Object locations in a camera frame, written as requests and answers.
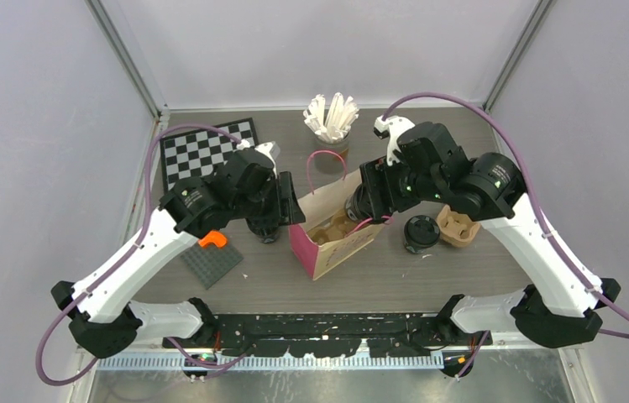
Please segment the pink cakes paper bag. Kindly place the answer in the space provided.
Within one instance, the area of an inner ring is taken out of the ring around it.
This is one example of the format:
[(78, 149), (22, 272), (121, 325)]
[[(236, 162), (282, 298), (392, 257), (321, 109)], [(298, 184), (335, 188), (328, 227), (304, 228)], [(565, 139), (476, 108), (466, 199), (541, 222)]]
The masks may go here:
[(344, 158), (333, 151), (328, 154), (338, 159), (343, 167), (339, 180), (315, 188), (298, 200), (306, 221), (288, 227), (293, 254), (307, 275), (317, 280), (373, 242), (391, 217), (385, 216), (382, 224), (373, 224), (368, 218), (351, 218), (345, 202), (361, 184), (358, 171), (350, 173)]

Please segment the single brown pulp carrier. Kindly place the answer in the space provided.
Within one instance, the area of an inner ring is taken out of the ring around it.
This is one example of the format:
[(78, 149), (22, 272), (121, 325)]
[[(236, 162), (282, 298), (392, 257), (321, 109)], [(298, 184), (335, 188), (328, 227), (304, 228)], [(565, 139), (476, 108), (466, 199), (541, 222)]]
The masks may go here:
[(344, 239), (352, 233), (358, 225), (359, 222), (352, 222), (347, 217), (344, 209), (340, 209), (330, 218), (310, 229), (307, 235), (315, 244), (322, 246), (325, 243)]

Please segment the single black coffee cup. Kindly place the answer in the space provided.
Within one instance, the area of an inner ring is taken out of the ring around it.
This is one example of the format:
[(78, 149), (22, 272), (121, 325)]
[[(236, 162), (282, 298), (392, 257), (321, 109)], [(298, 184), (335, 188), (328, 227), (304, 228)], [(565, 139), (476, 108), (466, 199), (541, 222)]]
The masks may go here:
[(352, 222), (363, 222), (375, 218), (367, 185), (358, 185), (354, 193), (344, 203), (344, 211)]

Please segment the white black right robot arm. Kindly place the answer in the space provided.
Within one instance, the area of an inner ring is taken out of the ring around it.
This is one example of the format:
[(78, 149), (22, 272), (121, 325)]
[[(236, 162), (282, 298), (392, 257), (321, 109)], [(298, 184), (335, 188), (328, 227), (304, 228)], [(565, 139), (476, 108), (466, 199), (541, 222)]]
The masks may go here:
[(545, 348), (593, 341), (601, 307), (619, 295), (612, 278), (585, 269), (532, 207), (517, 165), (503, 154), (468, 157), (441, 123), (378, 118), (375, 135), (384, 156), (363, 163), (361, 182), (346, 205), (356, 221), (385, 222), (422, 202), (440, 202), (492, 234), (527, 274), (530, 284), (498, 296), (457, 294), (433, 318), (444, 343), (459, 344), (477, 332), (519, 332)]

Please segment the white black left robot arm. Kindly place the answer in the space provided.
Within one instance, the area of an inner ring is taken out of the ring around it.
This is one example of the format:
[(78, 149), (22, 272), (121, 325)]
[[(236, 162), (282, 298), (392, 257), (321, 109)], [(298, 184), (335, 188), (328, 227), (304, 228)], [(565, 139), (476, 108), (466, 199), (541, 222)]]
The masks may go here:
[(105, 264), (80, 281), (58, 282), (51, 294), (67, 310), (76, 343), (98, 359), (155, 338), (208, 346), (218, 322), (201, 299), (151, 304), (134, 295), (166, 264), (233, 220), (265, 233), (304, 222), (291, 173), (277, 168), (279, 153), (274, 142), (238, 149), (209, 175), (177, 181)]

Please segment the black cup stack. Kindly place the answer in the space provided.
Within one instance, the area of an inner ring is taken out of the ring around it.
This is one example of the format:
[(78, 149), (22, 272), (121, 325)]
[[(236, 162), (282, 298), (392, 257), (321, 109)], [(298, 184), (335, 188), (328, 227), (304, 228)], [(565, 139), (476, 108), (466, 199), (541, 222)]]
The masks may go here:
[(266, 217), (246, 218), (249, 231), (264, 244), (274, 243), (280, 236), (280, 224), (277, 219)]

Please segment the grey holder cup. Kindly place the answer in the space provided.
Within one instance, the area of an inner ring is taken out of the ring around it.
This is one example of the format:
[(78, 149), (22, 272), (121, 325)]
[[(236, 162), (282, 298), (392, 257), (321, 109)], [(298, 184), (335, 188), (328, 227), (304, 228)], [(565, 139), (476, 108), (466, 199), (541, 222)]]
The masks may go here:
[[(349, 140), (343, 139), (336, 143), (326, 142), (319, 137), (315, 138), (315, 150), (328, 150), (333, 153), (339, 155), (344, 161), (347, 161), (349, 154)], [(339, 157), (329, 154), (329, 153), (320, 153), (314, 156), (313, 162), (318, 171), (334, 175), (343, 173), (343, 164)]]

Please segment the orange curved pipe piece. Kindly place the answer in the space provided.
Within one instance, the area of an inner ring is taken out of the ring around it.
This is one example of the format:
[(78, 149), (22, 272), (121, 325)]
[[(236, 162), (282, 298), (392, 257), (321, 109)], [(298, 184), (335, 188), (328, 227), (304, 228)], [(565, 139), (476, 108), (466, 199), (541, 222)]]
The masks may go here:
[(203, 238), (200, 238), (197, 241), (198, 245), (201, 248), (207, 248), (211, 245), (221, 249), (228, 244), (228, 238), (217, 230), (212, 230), (208, 232)]

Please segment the grey studded baseplate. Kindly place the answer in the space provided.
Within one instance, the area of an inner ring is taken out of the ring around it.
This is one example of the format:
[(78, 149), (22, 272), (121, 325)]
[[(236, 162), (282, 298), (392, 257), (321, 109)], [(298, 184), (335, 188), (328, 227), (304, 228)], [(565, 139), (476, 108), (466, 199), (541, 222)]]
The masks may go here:
[(243, 255), (231, 245), (222, 248), (195, 245), (181, 254), (181, 260), (205, 290), (220, 281), (243, 259)]

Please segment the white wrapped stirrers bundle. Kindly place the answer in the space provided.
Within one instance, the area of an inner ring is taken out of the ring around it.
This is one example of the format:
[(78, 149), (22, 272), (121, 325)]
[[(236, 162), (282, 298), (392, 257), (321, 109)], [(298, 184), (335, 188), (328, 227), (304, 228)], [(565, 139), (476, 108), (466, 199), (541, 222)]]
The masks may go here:
[(345, 97), (341, 92), (335, 93), (330, 102), (323, 94), (317, 94), (302, 115), (304, 124), (318, 139), (337, 144), (344, 141), (359, 117), (359, 105), (353, 97)]

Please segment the black white chessboard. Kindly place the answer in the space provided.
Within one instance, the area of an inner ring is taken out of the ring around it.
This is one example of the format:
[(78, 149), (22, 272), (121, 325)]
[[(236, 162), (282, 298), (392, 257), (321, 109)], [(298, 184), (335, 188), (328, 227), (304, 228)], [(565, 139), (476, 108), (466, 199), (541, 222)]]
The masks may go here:
[(192, 176), (209, 175), (237, 149), (229, 137), (202, 129), (170, 135), (160, 141), (164, 191)]

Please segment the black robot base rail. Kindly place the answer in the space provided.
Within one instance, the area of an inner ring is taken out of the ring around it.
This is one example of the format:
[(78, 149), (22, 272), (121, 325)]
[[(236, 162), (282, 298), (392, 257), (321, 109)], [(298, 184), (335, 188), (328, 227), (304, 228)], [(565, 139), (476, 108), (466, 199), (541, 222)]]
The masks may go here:
[(483, 334), (445, 331), (435, 315), (420, 312), (229, 313), (217, 314), (196, 335), (176, 341), (183, 348), (216, 348), (234, 358), (242, 353), (259, 358), (287, 353), (295, 358), (350, 358), (363, 350), (373, 358), (409, 358), (446, 347), (469, 353)]

